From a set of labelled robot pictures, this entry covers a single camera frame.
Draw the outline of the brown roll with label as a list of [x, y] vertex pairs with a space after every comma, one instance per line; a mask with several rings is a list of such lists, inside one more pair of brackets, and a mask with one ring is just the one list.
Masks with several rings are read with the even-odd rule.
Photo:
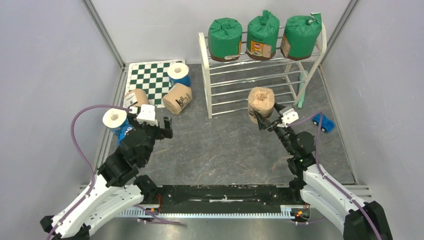
[[123, 98], [123, 107], [140, 107], [143, 104], [149, 105], [149, 99], [146, 92], [143, 89], [136, 88], [128, 92]]

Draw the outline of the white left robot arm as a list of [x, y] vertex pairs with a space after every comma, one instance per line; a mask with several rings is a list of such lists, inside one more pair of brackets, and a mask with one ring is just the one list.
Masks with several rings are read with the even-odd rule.
[[98, 168], [94, 183], [60, 213], [40, 220], [50, 240], [88, 240], [125, 209], [158, 198], [156, 184], [149, 176], [139, 175], [139, 170], [149, 162], [157, 140], [173, 137], [172, 118], [163, 121], [164, 127], [131, 121], [134, 128]]

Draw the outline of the green paper roll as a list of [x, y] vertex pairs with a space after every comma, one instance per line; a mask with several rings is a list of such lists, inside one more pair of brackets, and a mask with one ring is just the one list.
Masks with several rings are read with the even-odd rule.
[[270, 60], [276, 54], [280, 20], [269, 10], [247, 25], [246, 54], [258, 61]]

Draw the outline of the brown paper roll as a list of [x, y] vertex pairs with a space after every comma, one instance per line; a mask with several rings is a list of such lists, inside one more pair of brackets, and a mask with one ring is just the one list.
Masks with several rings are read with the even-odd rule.
[[269, 119], [274, 110], [275, 94], [272, 89], [266, 87], [254, 87], [247, 99], [247, 109], [250, 120], [257, 124], [254, 112], [265, 119]]

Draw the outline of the brown roll with cartoon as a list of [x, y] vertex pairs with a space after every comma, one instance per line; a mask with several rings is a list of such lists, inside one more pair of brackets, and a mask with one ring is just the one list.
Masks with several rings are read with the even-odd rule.
[[184, 84], [176, 83], [162, 101], [171, 113], [179, 115], [192, 99], [192, 89]]

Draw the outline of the green brown roll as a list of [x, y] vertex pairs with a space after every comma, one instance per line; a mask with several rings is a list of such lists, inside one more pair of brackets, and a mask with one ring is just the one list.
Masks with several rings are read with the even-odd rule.
[[280, 45], [281, 53], [286, 58], [295, 61], [309, 58], [321, 31], [322, 16], [320, 12], [289, 17]]

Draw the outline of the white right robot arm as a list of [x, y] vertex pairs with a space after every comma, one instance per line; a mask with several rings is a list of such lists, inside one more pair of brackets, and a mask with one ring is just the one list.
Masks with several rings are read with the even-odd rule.
[[305, 122], [292, 107], [275, 103], [271, 108], [279, 117], [269, 121], [257, 110], [249, 114], [260, 130], [274, 132], [285, 150], [290, 172], [289, 199], [295, 204], [315, 207], [342, 234], [345, 240], [391, 240], [393, 235], [383, 207], [375, 200], [367, 202], [332, 177], [318, 159], [318, 136], [296, 133], [293, 126]]

